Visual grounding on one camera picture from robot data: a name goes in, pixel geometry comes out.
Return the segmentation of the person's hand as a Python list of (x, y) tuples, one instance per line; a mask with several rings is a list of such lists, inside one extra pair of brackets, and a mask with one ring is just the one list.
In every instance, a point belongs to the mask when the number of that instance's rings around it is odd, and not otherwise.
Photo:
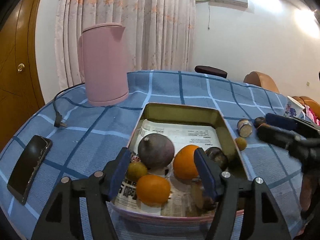
[(303, 174), (301, 192), (299, 197), (300, 207), (303, 211), (309, 209), (312, 196), (319, 184), (319, 172)]

